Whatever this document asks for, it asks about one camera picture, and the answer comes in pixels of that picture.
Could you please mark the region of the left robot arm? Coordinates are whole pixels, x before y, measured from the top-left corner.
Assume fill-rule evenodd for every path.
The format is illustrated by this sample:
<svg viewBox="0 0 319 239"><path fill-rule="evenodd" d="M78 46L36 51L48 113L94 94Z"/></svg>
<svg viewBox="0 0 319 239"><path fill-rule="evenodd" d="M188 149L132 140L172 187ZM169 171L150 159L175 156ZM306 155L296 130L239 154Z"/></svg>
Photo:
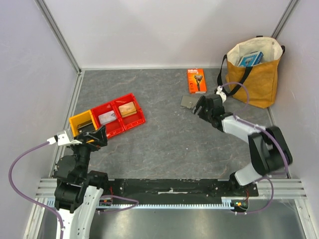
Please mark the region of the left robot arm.
<svg viewBox="0 0 319 239"><path fill-rule="evenodd" d="M98 201L110 189L107 173L88 170L91 153L108 144L106 127L77 136L64 130L54 139L58 146L66 146L73 151L58 160L53 174L57 180L54 206L64 228L57 235L64 239L87 239Z"/></svg>

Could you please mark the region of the grey card holder wallet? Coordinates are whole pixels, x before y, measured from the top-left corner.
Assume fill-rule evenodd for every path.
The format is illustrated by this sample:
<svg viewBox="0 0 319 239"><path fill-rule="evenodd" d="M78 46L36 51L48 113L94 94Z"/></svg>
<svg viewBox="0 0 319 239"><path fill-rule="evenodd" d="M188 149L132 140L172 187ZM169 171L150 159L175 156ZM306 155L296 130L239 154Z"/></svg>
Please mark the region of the grey card holder wallet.
<svg viewBox="0 0 319 239"><path fill-rule="evenodd" d="M191 110L195 107L198 100L199 100L199 97L183 95L182 99L181 99L180 106Z"/></svg>

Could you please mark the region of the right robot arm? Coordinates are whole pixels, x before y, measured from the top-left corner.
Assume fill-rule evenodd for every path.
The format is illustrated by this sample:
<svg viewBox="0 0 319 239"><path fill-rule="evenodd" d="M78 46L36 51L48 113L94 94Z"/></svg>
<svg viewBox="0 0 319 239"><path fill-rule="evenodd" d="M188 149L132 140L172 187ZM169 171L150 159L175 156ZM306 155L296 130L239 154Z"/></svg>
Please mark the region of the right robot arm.
<svg viewBox="0 0 319 239"><path fill-rule="evenodd" d="M246 191L246 186L284 169L289 174L293 158L282 131L277 126L263 127L226 112L220 95L201 96L192 113L215 129L233 135L249 146L251 162L229 177L228 190L234 196Z"/></svg>

